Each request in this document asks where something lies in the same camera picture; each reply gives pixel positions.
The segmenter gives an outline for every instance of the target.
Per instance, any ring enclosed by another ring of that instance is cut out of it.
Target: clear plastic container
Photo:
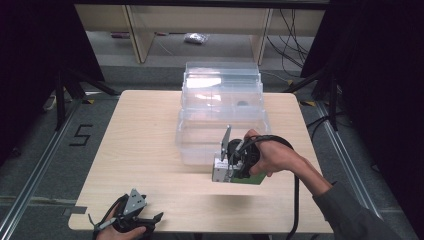
[[[230,139],[271,134],[256,64],[187,63],[182,89],[175,142],[183,163],[213,164],[227,125]]]
[[[187,63],[183,109],[249,106],[263,108],[263,85],[254,63]]]

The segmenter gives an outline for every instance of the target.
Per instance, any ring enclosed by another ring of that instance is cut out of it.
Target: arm
[[[245,137],[257,135],[259,134],[255,130],[250,130]],[[275,141],[258,142],[256,146],[261,151],[261,158],[250,169],[250,174],[256,175],[260,172],[266,172],[267,176],[271,177],[274,172],[291,171],[299,177],[314,196],[319,196],[332,187],[306,158],[289,147]]]
[[[245,137],[258,135],[249,130]],[[275,141],[258,142],[256,146],[261,157],[250,174],[266,172],[271,177],[274,172],[293,172],[312,193],[336,239],[400,239],[380,218],[362,207],[343,185],[331,185],[306,158],[289,147]]]
[[[106,218],[106,220],[109,220],[113,217],[113,214],[115,213],[116,208],[119,205],[116,205],[115,208],[111,211],[109,216]],[[133,230],[126,232],[126,233],[120,233],[113,228],[112,225],[107,226],[105,229],[99,232],[97,235],[96,240],[131,240],[131,239],[138,239],[143,235],[143,233],[146,231],[146,227],[138,227],[134,228]]]

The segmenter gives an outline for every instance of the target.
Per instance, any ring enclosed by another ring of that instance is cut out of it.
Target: gray sleeve
[[[313,199],[330,223],[336,239],[400,239],[379,217],[362,207],[340,183]]]

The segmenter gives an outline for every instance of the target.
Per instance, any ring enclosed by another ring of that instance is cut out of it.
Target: table
[[[293,224],[294,177],[274,174],[261,185],[211,181],[212,165],[184,165],[175,145],[180,91],[124,91],[87,176],[69,226],[92,230],[120,196],[137,188],[147,195],[141,216],[164,212],[157,232],[284,233]],[[297,100],[264,93],[272,133],[286,138],[320,171]],[[300,187],[298,232],[332,232]]]

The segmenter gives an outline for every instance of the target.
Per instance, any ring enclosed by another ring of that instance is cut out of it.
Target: metal rail
[[[71,122],[74,113],[80,105],[81,100],[74,99],[74,101],[71,103],[70,109],[68,111],[68,117],[62,124],[62,127],[53,134],[53,137],[50,139],[47,148],[44,150],[43,155],[32,171],[25,186],[19,193],[12,207],[9,209],[6,217],[2,220],[0,225],[0,236],[2,240],[8,240],[12,236],[13,231],[17,227],[22,215],[28,206],[28,203],[31,201],[32,195],[34,194],[38,184],[41,182],[44,174],[49,168],[53,156],[56,153],[56,150],[69,126],[69,123]]]
[[[325,108],[322,102],[317,103],[317,109],[320,117],[328,115],[327,109]],[[336,150],[337,155],[339,156],[340,162],[342,163],[342,166],[347,174],[349,182],[352,185],[353,191],[355,192],[359,203],[365,208],[368,208],[369,210],[374,212],[379,218],[382,219],[382,216],[378,212],[373,200],[371,199],[371,196],[369,195],[364,183],[362,182],[361,177],[359,176],[358,171],[356,170],[352,159],[350,158],[349,153],[347,152],[343,144],[339,133],[333,130],[333,127],[328,121],[326,121],[324,124],[328,136],[330,137],[330,140],[333,143],[334,149]]]

